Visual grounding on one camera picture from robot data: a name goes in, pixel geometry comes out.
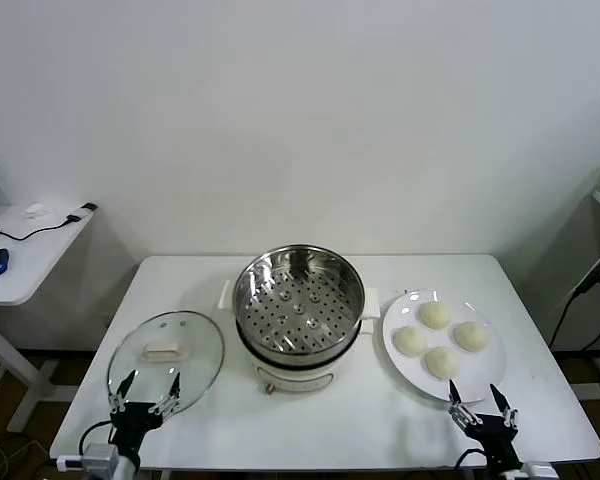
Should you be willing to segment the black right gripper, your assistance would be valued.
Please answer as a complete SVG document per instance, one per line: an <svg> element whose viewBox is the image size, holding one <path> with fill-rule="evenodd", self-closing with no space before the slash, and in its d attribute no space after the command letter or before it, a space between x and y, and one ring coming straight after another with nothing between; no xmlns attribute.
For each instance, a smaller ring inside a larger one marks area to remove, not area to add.
<svg viewBox="0 0 600 480"><path fill-rule="evenodd" d="M510 406L505 395L494 384L490 384L490 390L502 417L475 415L464 406L454 381L450 379L449 414L469 438L480 443L488 463L519 463L512 444L517 435L518 410Z"/></svg>

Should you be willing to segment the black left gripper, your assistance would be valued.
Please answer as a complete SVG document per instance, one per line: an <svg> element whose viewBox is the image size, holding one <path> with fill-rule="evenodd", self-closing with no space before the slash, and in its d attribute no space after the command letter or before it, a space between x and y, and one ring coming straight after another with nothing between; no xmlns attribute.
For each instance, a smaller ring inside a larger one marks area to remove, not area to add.
<svg viewBox="0 0 600 480"><path fill-rule="evenodd" d="M163 424L163 416L172 416L180 403L180 373L174 377L168 396L158 403L128 402L126 395L133 383L133 371L108 396L110 418L114 426L112 443L118 453L129 460L139 460L145 435Z"/></svg>

